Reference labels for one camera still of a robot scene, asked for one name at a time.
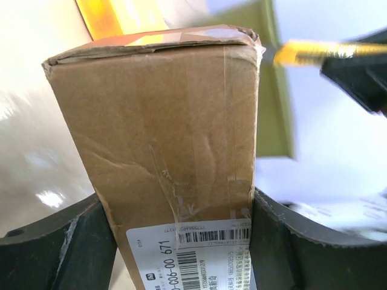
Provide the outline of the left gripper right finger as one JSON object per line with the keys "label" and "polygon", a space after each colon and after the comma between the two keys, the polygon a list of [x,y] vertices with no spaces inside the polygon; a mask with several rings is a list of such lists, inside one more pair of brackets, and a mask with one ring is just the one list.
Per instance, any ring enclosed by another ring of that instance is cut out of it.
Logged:
{"label": "left gripper right finger", "polygon": [[250,255],[258,289],[386,289],[386,242],[325,227],[259,189]]}

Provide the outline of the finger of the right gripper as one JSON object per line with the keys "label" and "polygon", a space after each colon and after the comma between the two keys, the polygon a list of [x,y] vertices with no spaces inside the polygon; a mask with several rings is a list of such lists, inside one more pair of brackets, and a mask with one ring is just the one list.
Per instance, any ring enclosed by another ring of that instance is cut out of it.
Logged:
{"label": "finger of the right gripper", "polygon": [[321,73],[367,112],[386,115],[386,53],[349,57],[329,50],[322,56]]}

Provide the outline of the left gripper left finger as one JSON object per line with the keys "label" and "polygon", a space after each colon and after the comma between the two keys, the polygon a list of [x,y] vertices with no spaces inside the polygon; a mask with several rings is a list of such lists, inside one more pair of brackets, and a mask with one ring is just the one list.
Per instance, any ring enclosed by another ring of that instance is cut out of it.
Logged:
{"label": "left gripper left finger", "polygon": [[1,289],[108,289],[116,249],[93,194],[1,238]]}

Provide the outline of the yellow utility knife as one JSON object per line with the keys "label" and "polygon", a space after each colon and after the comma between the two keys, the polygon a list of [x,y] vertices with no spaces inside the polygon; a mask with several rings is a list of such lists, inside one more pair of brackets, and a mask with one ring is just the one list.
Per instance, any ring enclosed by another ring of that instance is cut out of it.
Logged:
{"label": "yellow utility knife", "polygon": [[386,53],[379,43],[337,43],[290,40],[277,46],[264,45],[262,61],[277,66],[319,66],[327,59],[351,59]]}

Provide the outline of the brown cardboard express box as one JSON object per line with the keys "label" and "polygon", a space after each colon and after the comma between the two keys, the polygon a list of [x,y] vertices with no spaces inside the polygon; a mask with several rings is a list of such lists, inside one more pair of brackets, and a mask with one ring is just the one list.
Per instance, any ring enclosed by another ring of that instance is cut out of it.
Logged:
{"label": "brown cardboard express box", "polygon": [[254,31],[217,25],[43,63],[137,289],[249,289],[263,52]]}

